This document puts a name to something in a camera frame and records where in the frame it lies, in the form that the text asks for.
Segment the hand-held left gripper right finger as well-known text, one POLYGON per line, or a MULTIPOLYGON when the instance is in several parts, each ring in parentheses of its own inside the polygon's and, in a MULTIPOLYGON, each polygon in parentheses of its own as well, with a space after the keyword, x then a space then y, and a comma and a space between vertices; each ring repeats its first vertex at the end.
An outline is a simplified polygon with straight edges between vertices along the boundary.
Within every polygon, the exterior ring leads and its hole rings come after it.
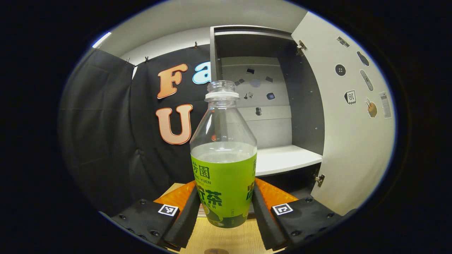
POLYGON ((277 251, 306 244, 342 222, 312 196, 295 196, 255 178, 252 204, 265 249, 277 251))

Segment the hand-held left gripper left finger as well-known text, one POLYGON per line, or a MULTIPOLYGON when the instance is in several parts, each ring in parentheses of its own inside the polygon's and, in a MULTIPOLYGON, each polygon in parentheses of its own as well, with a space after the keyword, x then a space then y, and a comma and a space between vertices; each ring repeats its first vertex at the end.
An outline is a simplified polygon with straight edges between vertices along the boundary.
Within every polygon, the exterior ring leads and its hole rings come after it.
POLYGON ((154 201, 142 198, 109 219, 149 245, 181 250, 188 245, 200 204, 196 183, 191 181, 154 201))

